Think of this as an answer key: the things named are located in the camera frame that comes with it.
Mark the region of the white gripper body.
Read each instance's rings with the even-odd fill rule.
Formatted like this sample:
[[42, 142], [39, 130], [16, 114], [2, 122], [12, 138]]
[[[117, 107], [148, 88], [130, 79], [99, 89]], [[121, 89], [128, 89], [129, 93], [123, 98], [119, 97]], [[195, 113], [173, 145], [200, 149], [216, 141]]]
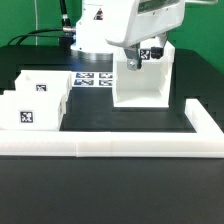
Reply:
[[105, 40], [130, 47], [180, 26], [185, 5], [214, 5], [218, 0], [107, 0]]

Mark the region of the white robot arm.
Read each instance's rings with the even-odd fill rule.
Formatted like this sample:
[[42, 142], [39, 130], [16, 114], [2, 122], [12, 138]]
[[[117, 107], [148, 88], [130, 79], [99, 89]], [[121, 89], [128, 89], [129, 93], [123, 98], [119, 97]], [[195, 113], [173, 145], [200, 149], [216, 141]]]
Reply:
[[150, 58], [160, 59], [168, 33], [182, 25], [187, 4], [215, 5], [218, 0], [83, 0], [75, 26], [74, 50], [83, 54], [111, 54], [123, 49], [127, 66], [141, 68], [143, 43]]

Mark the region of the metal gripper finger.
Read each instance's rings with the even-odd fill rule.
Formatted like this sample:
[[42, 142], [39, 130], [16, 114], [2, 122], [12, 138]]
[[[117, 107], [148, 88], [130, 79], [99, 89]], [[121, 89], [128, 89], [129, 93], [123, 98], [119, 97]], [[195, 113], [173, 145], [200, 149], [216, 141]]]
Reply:
[[127, 57], [127, 68], [129, 70], [140, 70], [142, 67], [142, 59], [140, 57], [140, 44], [134, 44], [130, 47], [124, 49], [125, 55]]
[[168, 39], [168, 33], [164, 32], [152, 38], [151, 58], [160, 59], [164, 55], [164, 47]]

